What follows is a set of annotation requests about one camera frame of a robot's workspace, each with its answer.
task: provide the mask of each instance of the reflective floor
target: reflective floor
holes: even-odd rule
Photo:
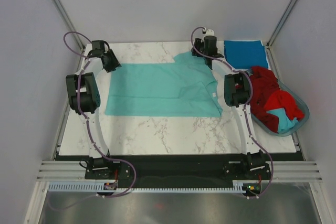
[[[50,204],[66,207],[90,195],[49,193]],[[272,184],[260,199],[230,194],[132,193],[115,199],[90,198],[61,212],[44,207],[41,224],[257,223],[319,224],[309,185]]]

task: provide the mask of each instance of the bright red cloth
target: bright red cloth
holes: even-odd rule
[[[268,114],[263,108],[268,98],[277,90],[280,90],[278,80],[274,73],[267,68],[252,67],[253,75],[250,76],[253,86],[253,96],[251,99],[251,112],[266,127],[273,132],[278,132],[279,117]]]
[[[298,121],[304,118],[304,113],[296,105],[295,99],[290,93],[284,90],[275,91],[267,100],[264,110],[275,110],[284,108],[289,120],[297,118]]]

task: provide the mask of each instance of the blue cloth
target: blue cloth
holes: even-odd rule
[[[268,68],[265,48],[261,41],[224,41],[224,56],[237,69],[253,66]]]
[[[297,123],[299,123],[299,121],[296,118],[294,118],[292,121],[289,120],[284,108],[269,110],[267,111],[267,113],[279,117],[278,133],[287,132],[289,129],[293,128]]]
[[[123,64],[112,73],[105,114],[220,117],[217,81],[204,62],[199,64],[203,59],[190,52],[176,59],[176,63]]]

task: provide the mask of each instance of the marble tabletop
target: marble tabletop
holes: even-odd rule
[[[110,44],[120,63],[166,63],[191,48],[190,42],[150,42]],[[223,53],[223,42],[218,42]],[[87,45],[86,53],[91,50]],[[218,81],[221,118],[181,118],[151,116],[108,116],[107,104],[111,73],[101,71],[96,82],[101,96],[100,123],[112,155],[127,154],[229,154],[240,153],[240,138],[233,113],[223,98],[224,82]],[[254,123],[256,139],[271,153],[296,152],[291,136],[277,137]],[[70,110],[59,155],[88,155],[85,129]]]

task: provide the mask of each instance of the gray basket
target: gray basket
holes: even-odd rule
[[[303,126],[305,124],[305,122],[308,120],[308,118],[309,118],[309,109],[308,109],[307,105],[305,104],[305,102],[303,102],[296,94],[294,94],[281,81],[278,80],[278,83],[279,83],[280,89],[287,91],[288,93],[290,93],[293,96],[293,98],[296,101],[297,106],[305,114],[304,118],[297,125],[295,125],[293,128],[291,128],[288,131],[283,132],[283,133],[275,133],[275,132],[271,131],[261,121],[259,121],[259,119],[257,119],[253,114],[252,114],[252,118],[264,131],[266,131],[270,135],[274,135],[274,136],[289,136],[289,135],[293,134],[295,131],[297,131],[301,126]]]

